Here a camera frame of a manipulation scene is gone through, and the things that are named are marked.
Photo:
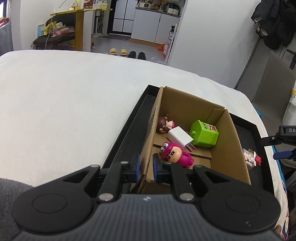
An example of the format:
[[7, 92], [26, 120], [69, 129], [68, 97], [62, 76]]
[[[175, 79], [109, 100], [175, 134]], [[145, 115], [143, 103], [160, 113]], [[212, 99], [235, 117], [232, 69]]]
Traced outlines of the white bottle yellow label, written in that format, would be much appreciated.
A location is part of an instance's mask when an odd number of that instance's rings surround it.
[[286, 126], [296, 125], [296, 92], [294, 88], [292, 89], [292, 94], [283, 116], [282, 124]]

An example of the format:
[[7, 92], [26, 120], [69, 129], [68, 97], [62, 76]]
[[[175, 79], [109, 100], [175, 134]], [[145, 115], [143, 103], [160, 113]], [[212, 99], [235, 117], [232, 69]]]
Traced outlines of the yellow side table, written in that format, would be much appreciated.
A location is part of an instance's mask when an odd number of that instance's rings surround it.
[[112, 9], [77, 9], [77, 10], [68, 10], [68, 11], [60, 11], [51, 13], [50, 16], [58, 16], [58, 15], [65, 15], [65, 14], [76, 14], [75, 20], [75, 49], [76, 51], [84, 51], [84, 14], [88, 11], [112, 11]]

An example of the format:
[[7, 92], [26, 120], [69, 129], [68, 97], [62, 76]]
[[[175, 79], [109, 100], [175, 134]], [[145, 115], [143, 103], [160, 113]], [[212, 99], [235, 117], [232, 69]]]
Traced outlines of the white charger plug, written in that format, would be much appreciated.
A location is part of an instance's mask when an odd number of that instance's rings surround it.
[[168, 131], [166, 138], [173, 143], [176, 143], [182, 147], [183, 150], [192, 152], [195, 147], [192, 145], [193, 138], [185, 132], [180, 126], [176, 126]]

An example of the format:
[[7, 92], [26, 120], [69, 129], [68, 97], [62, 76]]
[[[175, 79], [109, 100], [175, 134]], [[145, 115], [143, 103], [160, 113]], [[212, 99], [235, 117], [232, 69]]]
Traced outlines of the brown cardboard box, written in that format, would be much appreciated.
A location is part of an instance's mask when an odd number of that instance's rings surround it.
[[176, 126], [189, 132], [191, 125], [200, 120], [215, 126], [219, 137], [211, 148], [196, 147], [191, 156], [195, 165], [203, 165], [214, 171], [250, 184], [250, 178], [238, 134], [227, 109], [202, 98], [161, 87], [151, 110], [144, 146], [140, 153], [140, 179], [132, 185], [137, 194], [170, 193], [167, 184], [154, 182], [152, 155], [160, 152], [167, 141], [166, 134], [157, 132], [159, 116], [169, 115]]

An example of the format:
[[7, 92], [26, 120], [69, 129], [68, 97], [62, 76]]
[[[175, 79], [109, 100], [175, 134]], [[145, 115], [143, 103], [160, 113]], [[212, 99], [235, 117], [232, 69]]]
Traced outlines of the brown haired doll figurine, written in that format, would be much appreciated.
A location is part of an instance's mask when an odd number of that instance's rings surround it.
[[168, 114], [158, 117], [157, 132], [167, 133], [175, 127], [175, 122], [173, 120], [169, 120], [169, 117], [170, 116]]

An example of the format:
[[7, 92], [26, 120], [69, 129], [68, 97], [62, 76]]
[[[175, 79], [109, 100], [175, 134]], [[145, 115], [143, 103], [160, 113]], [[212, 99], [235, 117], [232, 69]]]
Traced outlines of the red crab toy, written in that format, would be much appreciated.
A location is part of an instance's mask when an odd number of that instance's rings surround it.
[[260, 166], [261, 165], [261, 158], [260, 158], [260, 156], [256, 155], [254, 157], [254, 159], [255, 159], [256, 164]]

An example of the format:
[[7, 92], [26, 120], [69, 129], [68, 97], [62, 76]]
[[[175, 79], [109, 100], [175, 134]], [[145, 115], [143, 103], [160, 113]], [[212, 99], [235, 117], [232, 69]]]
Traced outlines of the green hexagonal box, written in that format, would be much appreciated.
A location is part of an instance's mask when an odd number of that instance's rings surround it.
[[219, 132], [215, 126], [197, 120], [191, 125], [189, 135], [193, 146], [211, 148], [216, 145]]

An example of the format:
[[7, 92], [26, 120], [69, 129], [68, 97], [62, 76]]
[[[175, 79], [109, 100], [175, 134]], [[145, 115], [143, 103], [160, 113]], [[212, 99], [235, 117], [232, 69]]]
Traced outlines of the white kitchen cabinet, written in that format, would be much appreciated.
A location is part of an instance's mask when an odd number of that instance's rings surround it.
[[178, 24], [180, 16], [153, 9], [135, 8], [130, 42], [158, 47], [168, 42], [171, 26]]

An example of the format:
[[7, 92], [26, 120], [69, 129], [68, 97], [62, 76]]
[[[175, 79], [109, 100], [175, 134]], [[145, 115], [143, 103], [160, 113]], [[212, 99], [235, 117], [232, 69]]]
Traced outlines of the grey chair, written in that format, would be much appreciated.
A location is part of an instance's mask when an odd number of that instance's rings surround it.
[[271, 52], [252, 104], [265, 119], [278, 125], [287, 109], [295, 84], [295, 75], [274, 52]]

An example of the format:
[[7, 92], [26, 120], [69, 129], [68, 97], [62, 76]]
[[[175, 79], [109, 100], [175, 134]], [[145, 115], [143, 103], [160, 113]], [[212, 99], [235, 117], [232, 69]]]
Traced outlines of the black tray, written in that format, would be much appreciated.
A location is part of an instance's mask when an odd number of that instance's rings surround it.
[[[113, 163], [120, 161], [130, 162], [133, 160], [134, 155], [142, 152], [149, 117], [160, 88], [150, 85], [145, 89], [115, 141], [104, 168], [108, 168]], [[274, 186], [270, 164], [265, 149], [260, 144], [261, 137], [256, 125], [234, 114], [229, 114], [238, 134], [242, 152], [243, 149], [246, 149], [254, 157], [258, 155], [261, 158], [261, 165], [256, 165], [252, 170], [248, 171], [250, 184], [273, 193]], [[124, 192], [136, 193], [132, 190], [132, 185], [124, 185]]]

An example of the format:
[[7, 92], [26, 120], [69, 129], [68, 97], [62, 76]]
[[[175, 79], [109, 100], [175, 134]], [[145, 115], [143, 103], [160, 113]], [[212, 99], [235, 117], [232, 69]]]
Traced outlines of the black hanging clothes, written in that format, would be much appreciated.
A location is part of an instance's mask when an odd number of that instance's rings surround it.
[[288, 46], [295, 35], [295, 1], [263, 0], [251, 19], [255, 32], [272, 50]]

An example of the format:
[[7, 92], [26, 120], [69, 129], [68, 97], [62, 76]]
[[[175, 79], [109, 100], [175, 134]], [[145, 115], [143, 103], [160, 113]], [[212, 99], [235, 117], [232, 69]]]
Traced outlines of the grey bunny cube toy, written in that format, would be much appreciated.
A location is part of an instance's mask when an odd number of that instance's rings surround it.
[[248, 171], [252, 170], [256, 166], [254, 155], [246, 149], [243, 149], [243, 155]]

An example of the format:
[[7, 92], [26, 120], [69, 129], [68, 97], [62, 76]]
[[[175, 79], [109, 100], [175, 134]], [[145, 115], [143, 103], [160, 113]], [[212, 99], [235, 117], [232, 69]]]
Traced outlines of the pink bear figurine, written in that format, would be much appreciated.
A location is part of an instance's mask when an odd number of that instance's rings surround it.
[[166, 162], [180, 164], [186, 169], [189, 169], [194, 164], [194, 159], [191, 155], [183, 151], [182, 147], [174, 142], [163, 143], [161, 147], [161, 158]]

